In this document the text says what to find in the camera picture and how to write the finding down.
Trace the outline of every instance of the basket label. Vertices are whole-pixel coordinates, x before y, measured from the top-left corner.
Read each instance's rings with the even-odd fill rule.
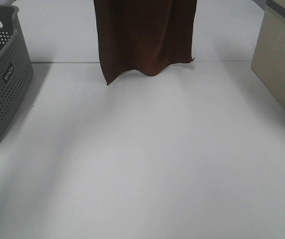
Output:
[[[5,84],[8,83],[11,76],[13,75],[13,72],[14,72],[14,67],[13,67],[13,64],[11,63],[3,75],[3,80],[4,80]]]

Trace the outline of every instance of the brown fabric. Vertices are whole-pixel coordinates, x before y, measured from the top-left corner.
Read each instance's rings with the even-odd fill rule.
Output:
[[[94,0],[100,62],[110,84],[125,71],[157,75],[190,63],[197,0]]]

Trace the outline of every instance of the basket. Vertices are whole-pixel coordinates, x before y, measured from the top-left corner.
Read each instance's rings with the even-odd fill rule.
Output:
[[[33,76],[18,8],[0,5],[0,139],[12,121]]]

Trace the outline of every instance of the fabric fold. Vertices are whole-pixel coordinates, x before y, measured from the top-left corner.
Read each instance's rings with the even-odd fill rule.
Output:
[[[159,74],[190,63],[197,0],[94,0],[99,56],[110,84],[139,70]]]

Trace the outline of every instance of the white surface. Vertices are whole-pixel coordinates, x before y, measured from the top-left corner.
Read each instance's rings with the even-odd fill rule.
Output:
[[[17,0],[14,4],[20,8],[32,61],[99,61],[92,0]],[[251,0],[199,0],[193,57],[196,61],[251,60],[263,14]]]
[[[0,143],[0,239],[285,238],[285,110],[250,62],[105,85],[37,64]]]

